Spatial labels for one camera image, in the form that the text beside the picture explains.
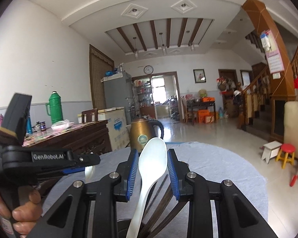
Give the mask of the person's left hand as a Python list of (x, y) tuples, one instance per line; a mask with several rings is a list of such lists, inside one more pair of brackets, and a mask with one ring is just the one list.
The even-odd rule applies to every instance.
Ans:
[(16, 222), (13, 228), (20, 234), (20, 237), (27, 237), (34, 228), (43, 213), (41, 205), (41, 195), (36, 189), (32, 189), (28, 196), (28, 201), (12, 212), (8, 209), (0, 196), (0, 216), (13, 218)]

